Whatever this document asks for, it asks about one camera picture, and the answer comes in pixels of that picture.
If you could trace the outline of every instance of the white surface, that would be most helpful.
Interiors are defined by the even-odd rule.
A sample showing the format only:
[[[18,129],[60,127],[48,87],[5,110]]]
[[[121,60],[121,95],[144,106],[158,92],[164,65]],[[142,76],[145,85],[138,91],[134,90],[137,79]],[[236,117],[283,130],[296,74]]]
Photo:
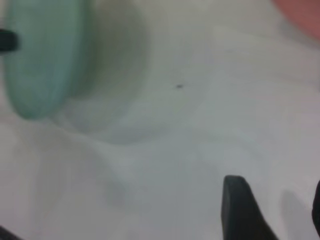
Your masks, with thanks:
[[[54,119],[76,134],[1,95],[0,224],[26,240],[222,240],[223,177],[239,174],[281,240],[317,240],[320,45],[269,0],[95,9],[107,81]]]

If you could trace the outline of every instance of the red object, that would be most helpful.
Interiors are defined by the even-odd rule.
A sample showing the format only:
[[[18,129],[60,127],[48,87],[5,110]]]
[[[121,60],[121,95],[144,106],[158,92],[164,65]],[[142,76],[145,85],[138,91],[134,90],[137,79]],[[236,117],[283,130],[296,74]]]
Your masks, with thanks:
[[[320,0],[273,0],[286,17],[320,40]]]

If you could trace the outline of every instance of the black plastic piece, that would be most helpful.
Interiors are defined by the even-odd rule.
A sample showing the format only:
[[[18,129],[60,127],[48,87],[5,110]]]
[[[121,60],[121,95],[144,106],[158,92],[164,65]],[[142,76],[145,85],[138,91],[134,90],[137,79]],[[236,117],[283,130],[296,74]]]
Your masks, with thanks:
[[[221,220],[224,240],[278,240],[241,176],[224,178]]]
[[[9,30],[0,29],[0,54],[15,51],[18,46],[17,34]]]
[[[21,240],[21,238],[0,226],[0,240]]]
[[[312,206],[312,220],[315,229],[320,237],[320,181],[318,182],[315,190],[315,196]]]

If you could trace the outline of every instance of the mint green disc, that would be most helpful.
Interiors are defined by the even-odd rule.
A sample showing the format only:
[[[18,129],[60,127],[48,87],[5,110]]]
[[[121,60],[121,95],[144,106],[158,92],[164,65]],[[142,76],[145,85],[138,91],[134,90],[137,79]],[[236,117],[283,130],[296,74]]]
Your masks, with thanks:
[[[5,88],[25,119],[55,113],[85,75],[89,0],[10,0],[5,28],[19,38],[4,57]]]

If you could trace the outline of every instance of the dark speck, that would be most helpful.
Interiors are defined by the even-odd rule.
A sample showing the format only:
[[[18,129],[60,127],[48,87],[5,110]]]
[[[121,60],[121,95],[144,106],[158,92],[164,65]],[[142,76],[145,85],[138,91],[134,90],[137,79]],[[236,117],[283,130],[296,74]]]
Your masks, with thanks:
[[[176,89],[183,89],[184,85],[183,84],[178,84],[177,86],[175,86]]]

